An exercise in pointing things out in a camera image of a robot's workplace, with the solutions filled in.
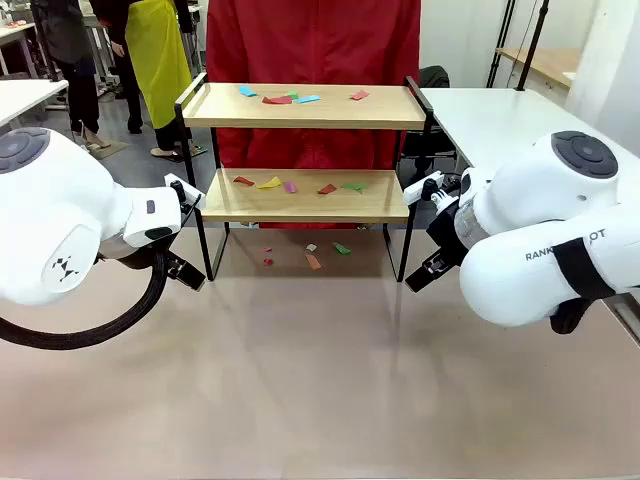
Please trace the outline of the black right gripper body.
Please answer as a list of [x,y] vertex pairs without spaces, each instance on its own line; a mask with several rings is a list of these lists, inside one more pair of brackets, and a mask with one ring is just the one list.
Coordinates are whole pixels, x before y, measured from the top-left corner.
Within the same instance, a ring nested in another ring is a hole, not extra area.
[[460,266],[468,248],[460,241],[455,230],[454,220],[459,209],[459,200],[454,197],[446,207],[438,206],[436,218],[426,229],[427,234],[447,254],[454,266]]

